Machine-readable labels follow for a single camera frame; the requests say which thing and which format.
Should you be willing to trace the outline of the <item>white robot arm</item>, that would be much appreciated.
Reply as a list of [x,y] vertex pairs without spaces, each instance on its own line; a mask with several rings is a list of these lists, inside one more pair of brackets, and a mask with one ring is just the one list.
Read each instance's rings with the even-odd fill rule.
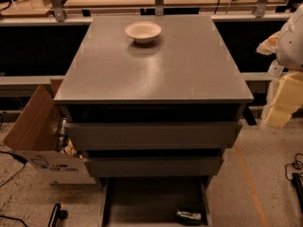
[[273,79],[261,118],[267,126],[283,128],[303,105],[303,5],[279,32],[258,46],[257,52],[276,54],[268,69]]

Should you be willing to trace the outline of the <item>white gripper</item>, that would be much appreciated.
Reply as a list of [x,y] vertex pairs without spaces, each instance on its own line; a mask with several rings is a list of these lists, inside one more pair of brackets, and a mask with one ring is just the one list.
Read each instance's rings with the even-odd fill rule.
[[[268,37],[257,47],[262,55],[276,53],[279,31]],[[267,103],[261,119],[266,126],[281,129],[292,115],[303,106],[303,73],[292,72],[281,79],[274,79],[269,86]]]

